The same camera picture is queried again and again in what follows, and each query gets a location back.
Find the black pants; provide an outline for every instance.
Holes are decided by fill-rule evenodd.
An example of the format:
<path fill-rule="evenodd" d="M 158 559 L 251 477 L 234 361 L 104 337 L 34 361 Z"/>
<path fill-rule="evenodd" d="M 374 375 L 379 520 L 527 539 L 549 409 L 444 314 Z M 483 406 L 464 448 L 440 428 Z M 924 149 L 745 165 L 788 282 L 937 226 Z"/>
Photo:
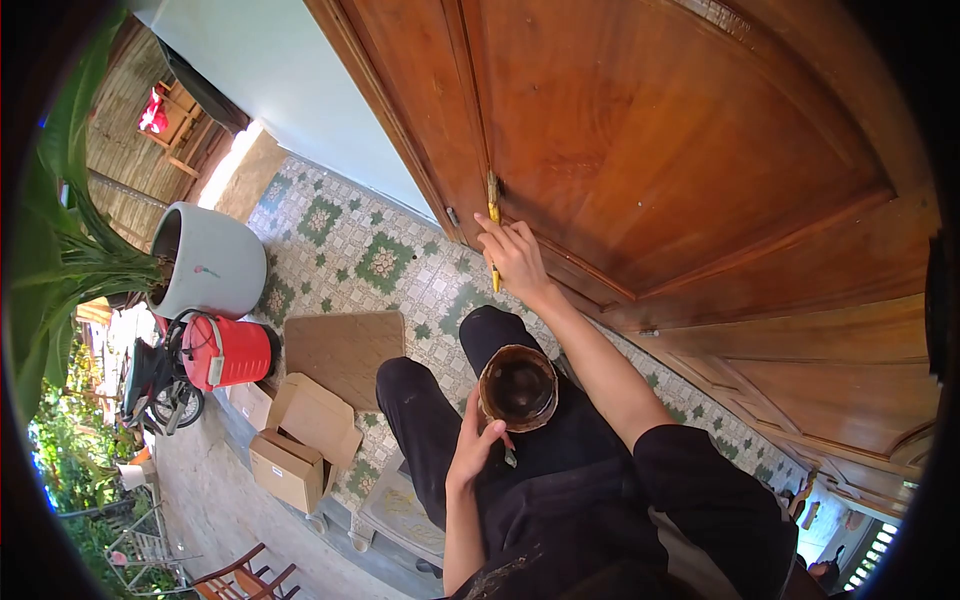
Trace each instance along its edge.
<path fill-rule="evenodd" d="M 460 344 L 477 377 L 496 351 L 509 344 L 543 352 L 520 317 L 493 306 L 481 306 L 464 318 Z M 504 492 L 526 479 L 610 458 L 629 459 L 627 447 L 587 395 L 561 373 L 558 376 L 557 411 L 550 421 L 534 431 L 510 434 L 516 446 L 516 468 L 504 462 L 503 442 L 493 445 L 475 484 L 481 519 Z M 460 415 L 446 401 L 433 373 L 406 357 L 392 358 L 380 366 L 376 399 L 407 460 L 417 498 L 430 520 L 445 529 L 444 482 L 457 447 Z"/>

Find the sunlight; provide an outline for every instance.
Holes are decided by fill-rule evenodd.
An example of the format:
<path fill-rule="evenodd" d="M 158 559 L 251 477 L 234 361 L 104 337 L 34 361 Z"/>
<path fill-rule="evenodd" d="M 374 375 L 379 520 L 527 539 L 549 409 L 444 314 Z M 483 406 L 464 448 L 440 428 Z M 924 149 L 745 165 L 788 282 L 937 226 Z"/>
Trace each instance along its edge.
<path fill-rule="evenodd" d="M 220 200 L 227 182 L 237 170 L 240 161 L 247 155 L 247 151 L 256 138 L 263 132 L 263 126 L 258 121 L 251 121 L 245 131 L 242 131 L 233 138 L 233 144 L 230 146 L 230 152 L 220 161 L 217 168 L 213 170 L 210 180 L 204 186 L 204 191 L 200 193 L 200 200 L 197 205 L 200 208 L 209 208 L 213 210 L 217 201 Z"/>

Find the black cloth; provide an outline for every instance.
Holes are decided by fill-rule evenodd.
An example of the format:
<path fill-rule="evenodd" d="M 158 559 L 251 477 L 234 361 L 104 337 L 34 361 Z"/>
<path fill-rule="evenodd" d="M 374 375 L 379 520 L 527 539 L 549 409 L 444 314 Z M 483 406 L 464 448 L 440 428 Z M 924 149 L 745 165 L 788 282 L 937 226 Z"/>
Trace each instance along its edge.
<path fill-rule="evenodd" d="M 460 340 L 477 374 L 504 345 L 540 349 L 519 317 L 491 306 L 464 319 Z M 408 358 L 384 363 L 376 389 L 417 497 L 443 529 L 460 416 Z M 475 485 L 488 561 L 452 598 L 779 596 L 796 525 L 707 432 L 655 427 L 631 456 L 561 375 L 554 417 L 511 439 L 516 469 L 497 442 Z"/>
<path fill-rule="evenodd" d="M 224 92 L 217 89 L 165 41 L 157 37 L 156 42 L 160 45 L 160 52 L 163 53 L 174 77 L 211 119 L 223 126 L 230 135 L 236 135 L 247 128 L 250 117 L 246 112 L 236 106 L 224 95 Z"/>

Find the yellow brush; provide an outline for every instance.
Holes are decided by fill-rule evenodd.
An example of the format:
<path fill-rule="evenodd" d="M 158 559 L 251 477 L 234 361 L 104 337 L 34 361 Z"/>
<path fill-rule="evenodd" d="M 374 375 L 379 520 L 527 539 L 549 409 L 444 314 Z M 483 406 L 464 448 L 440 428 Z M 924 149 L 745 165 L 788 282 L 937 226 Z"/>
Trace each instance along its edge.
<path fill-rule="evenodd" d="M 500 225 L 500 188 L 493 171 L 487 172 L 487 209 L 490 211 L 490 220 Z M 500 272 L 496 270 L 496 265 L 492 263 L 491 271 L 493 292 L 496 293 L 500 291 Z"/>

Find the red water cooler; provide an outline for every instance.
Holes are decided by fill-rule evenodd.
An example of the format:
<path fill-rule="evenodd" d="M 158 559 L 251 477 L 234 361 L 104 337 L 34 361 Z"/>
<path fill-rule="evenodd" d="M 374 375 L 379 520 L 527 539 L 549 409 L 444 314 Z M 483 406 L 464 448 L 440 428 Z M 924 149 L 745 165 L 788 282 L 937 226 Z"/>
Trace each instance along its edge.
<path fill-rule="evenodd" d="M 197 310 L 187 312 L 193 314 L 184 315 L 187 324 L 179 352 L 190 383 L 210 392 L 259 381 L 273 372 L 279 339 L 268 326 Z"/>

